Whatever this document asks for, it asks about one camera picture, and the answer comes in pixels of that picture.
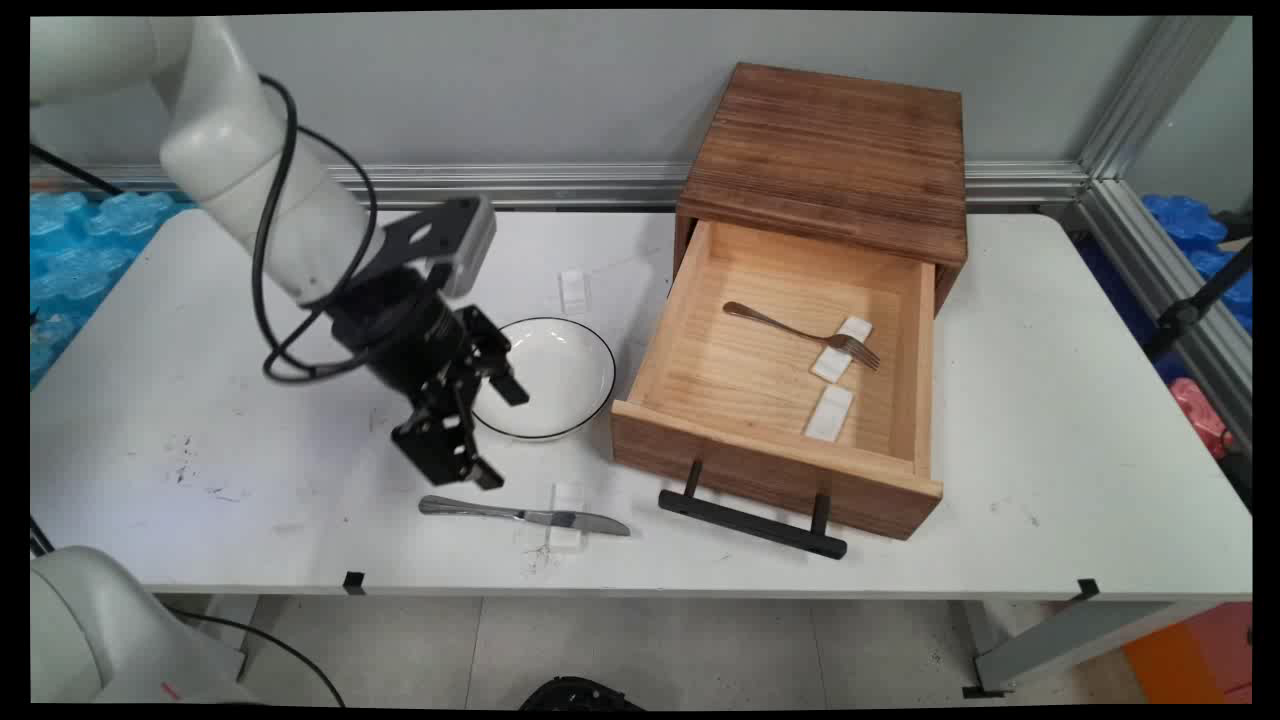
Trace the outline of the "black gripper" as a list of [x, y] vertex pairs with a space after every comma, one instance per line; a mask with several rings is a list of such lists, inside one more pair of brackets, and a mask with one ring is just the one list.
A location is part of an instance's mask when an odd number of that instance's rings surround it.
[[342, 293], [328, 309], [333, 337], [383, 384], [410, 397], [411, 414], [392, 442], [430, 484], [470, 482], [499, 489], [504, 477], [475, 439], [474, 401], [481, 380], [513, 407], [529, 401], [515, 378], [509, 340], [476, 305], [460, 319], [439, 291], [452, 275], [396, 268]]

